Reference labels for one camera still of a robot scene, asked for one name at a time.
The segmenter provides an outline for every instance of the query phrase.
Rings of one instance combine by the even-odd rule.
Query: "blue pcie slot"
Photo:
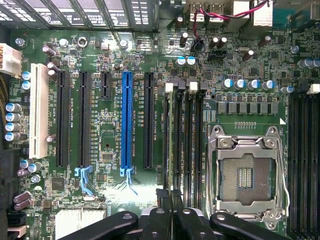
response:
[[[132,174],[134,169],[132,167],[132,97],[133,74],[130,71],[124,71],[122,74],[121,177]]]

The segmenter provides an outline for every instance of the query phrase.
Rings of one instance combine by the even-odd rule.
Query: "green circuit board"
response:
[[[318,77],[315,71],[298,69],[297,59],[303,57],[316,57],[312,55],[312,48],[318,48],[319,42],[310,41],[318,30],[302,34],[288,33],[287,30],[274,29],[272,43],[258,48],[257,40],[241,40],[237,34],[220,33],[216,31],[199,31],[206,43],[205,53],[191,53],[193,42],[189,38],[185,47],[179,47],[182,30],[166,29],[162,33],[135,33],[131,32],[94,32],[94,31],[46,31],[46,30],[15,30],[11,41],[24,38],[26,46],[19,50],[23,53],[23,71],[30,72],[32,63],[45,64],[47,56],[42,52],[43,45],[50,45],[55,51],[55,58],[60,60],[60,68],[70,76],[70,115],[69,115],[69,159],[64,167],[56,165],[56,146],[49,143],[48,156],[37,159],[42,163],[39,183],[32,183],[29,175],[21,178],[21,192],[30,191],[32,203],[27,213],[27,236],[33,240],[55,239],[55,215],[60,210],[101,209],[110,216],[119,211],[132,211],[138,216],[141,210],[157,206],[156,189],[162,189],[164,184],[163,148],[164,148],[164,104],[165,83],[172,78],[194,79],[198,83],[207,83],[207,91],[203,100],[202,119],[202,149],[194,152],[202,153],[202,176],[206,171],[206,143],[208,129],[221,125],[228,135],[259,135],[263,136],[267,129],[276,126],[283,143],[283,157],[286,163],[288,149],[288,95],[281,93],[281,87],[296,84],[297,79]],[[224,50],[227,57],[222,61],[208,61],[210,51],[208,43],[213,36],[224,36],[228,39]],[[79,37],[85,37],[87,47],[77,47]],[[68,46],[60,47],[59,40],[67,39]],[[96,47],[96,41],[107,40],[109,49]],[[119,48],[119,41],[127,40],[126,50]],[[299,45],[298,54],[291,53],[291,46]],[[248,61],[241,61],[242,53],[239,47],[250,47],[255,55]],[[194,56],[196,64],[192,67],[177,67],[178,56]],[[121,69],[115,70],[114,64],[120,64]],[[101,71],[112,73],[112,100],[101,99]],[[133,183],[128,185],[126,177],[120,176],[121,162],[121,119],[122,119],[122,76],[123,71],[133,73],[133,118],[132,118],[132,165],[134,174]],[[74,172],[78,166],[78,131],[79,122],[79,87],[80,72],[90,75],[90,165],[92,173],[89,174],[87,187],[95,195],[94,200],[84,200],[80,178]],[[153,136],[153,167],[144,168],[144,84],[146,72],[153,72],[154,85],[154,136]],[[265,91],[261,88],[254,91],[235,91],[232,87],[223,89],[221,83],[225,79],[245,79],[246,82],[259,79],[262,82],[273,80],[274,88]],[[22,81],[12,79],[10,82],[10,101],[21,103],[20,133],[28,135],[29,132],[29,106],[23,102],[28,92],[21,89]],[[56,106],[57,86],[54,81],[49,83],[49,126],[48,132],[56,132]],[[250,112],[239,114],[239,109],[230,112],[230,103],[242,103],[247,106],[263,104],[276,109],[265,113]],[[182,103],[182,120],[186,116],[185,102]],[[182,121],[182,142],[185,140],[185,123]],[[20,148],[28,144],[27,140],[19,140],[10,146]],[[206,212],[205,178],[201,181],[201,210]],[[181,181],[181,191],[186,193],[184,181]],[[182,199],[190,198],[188,207],[195,207],[195,198],[192,192]],[[274,230],[286,235],[286,219],[282,219]]]

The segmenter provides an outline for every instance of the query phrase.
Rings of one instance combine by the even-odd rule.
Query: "motherboard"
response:
[[[10,81],[20,111],[11,113],[19,135],[8,137],[30,195],[15,207],[28,239],[139,216],[161,189],[179,190],[206,217],[228,212],[286,236],[289,99],[299,79],[319,77],[298,62],[317,57],[320,31],[198,34],[195,43],[174,27],[12,32],[23,72]]]

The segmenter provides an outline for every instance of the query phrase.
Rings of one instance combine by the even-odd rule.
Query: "cpu socket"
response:
[[[274,230],[290,204],[278,129],[262,136],[226,135],[220,125],[208,130],[207,213],[226,212]]]

